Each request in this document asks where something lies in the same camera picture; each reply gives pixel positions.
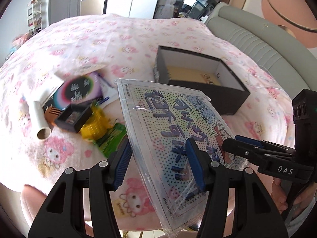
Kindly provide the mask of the person's right hand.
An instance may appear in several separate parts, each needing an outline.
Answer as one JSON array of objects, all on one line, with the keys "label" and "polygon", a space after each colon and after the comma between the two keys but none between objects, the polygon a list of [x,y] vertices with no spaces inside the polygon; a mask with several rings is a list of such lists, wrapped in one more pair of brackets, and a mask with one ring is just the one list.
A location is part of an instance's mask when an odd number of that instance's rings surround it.
[{"label": "person's right hand", "polygon": [[[296,197],[294,205],[297,205],[298,208],[293,215],[297,217],[308,207],[316,193],[316,183],[311,183],[299,196]],[[273,178],[272,183],[272,194],[271,197],[279,210],[279,213],[283,213],[287,210],[288,204],[286,203],[286,194],[281,187],[281,179]]]}]

